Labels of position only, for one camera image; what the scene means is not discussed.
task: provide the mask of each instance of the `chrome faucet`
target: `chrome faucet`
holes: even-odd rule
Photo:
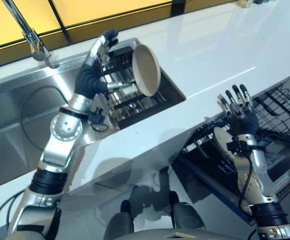
[[[51,63],[50,61],[50,53],[48,49],[45,47],[44,43],[41,41],[41,39],[38,37],[35,30],[33,30],[31,27],[29,27],[28,23],[24,19],[24,17],[19,12],[17,6],[13,2],[13,0],[2,0],[4,4],[6,5],[9,12],[12,14],[18,25],[23,30],[23,36],[27,40],[27,42],[30,45],[30,51],[32,57],[37,61],[44,61],[47,66],[49,66],[52,69],[55,69],[59,67],[59,64],[57,63]]]

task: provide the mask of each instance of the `white countertop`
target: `white countertop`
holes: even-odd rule
[[[119,33],[120,40],[133,37],[154,50],[187,99],[87,146],[71,189],[220,113],[216,97],[233,84],[244,84],[254,95],[290,76],[290,1],[286,0],[252,4],[246,9],[228,3]],[[62,59],[86,52],[92,41],[52,54]],[[34,67],[37,62],[32,58],[2,66],[0,79]],[[30,172],[0,186],[0,205],[25,188],[32,175]],[[6,209],[0,226],[5,224],[5,216]]]

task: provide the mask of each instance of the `yellow cabinet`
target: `yellow cabinet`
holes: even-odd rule
[[[29,26],[38,34],[59,29],[48,0],[14,0]],[[0,45],[22,39],[22,30],[0,0]]]

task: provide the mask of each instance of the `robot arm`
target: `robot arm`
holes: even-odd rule
[[[61,210],[57,208],[83,135],[92,131],[87,111],[96,94],[113,92],[129,83],[99,81],[107,52],[118,42],[118,32],[109,30],[98,37],[76,78],[75,93],[51,122],[51,136],[31,184],[25,189],[9,227],[8,240],[56,237]]]
[[[267,173],[265,149],[257,145],[254,137],[259,126],[252,100],[244,85],[240,85],[240,89],[243,95],[233,85],[238,103],[228,90],[226,95],[230,104],[221,97],[230,128],[235,135],[233,141],[227,143],[227,148],[235,156],[238,188],[247,202],[247,205],[242,206],[240,198],[239,208],[255,219],[261,240],[290,239],[287,214],[275,196],[274,184]]]

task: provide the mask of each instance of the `sink basin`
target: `sink basin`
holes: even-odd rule
[[[112,58],[118,56],[117,60],[123,54],[132,53],[138,44],[136,38],[122,41],[112,48],[110,55]],[[0,185],[37,168],[42,149],[50,137],[50,122],[59,106],[65,104],[55,88],[40,88],[54,86],[69,100],[86,54],[62,61],[57,69],[46,67],[0,80]],[[132,81],[130,69],[131,65],[119,65],[119,69],[113,66],[105,73],[113,78],[110,81],[114,81],[115,74],[125,81]],[[135,93],[118,98],[116,105],[112,104],[112,97],[108,94],[94,98],[93,107],[104,109],[105,123],[110,127],[97,134],[98,140],[185,100],[164,71],[159,91],[153,97]],[[144,107],[142,104],[140,110],[131,112],[134,102],[150,102],[151,105]]]

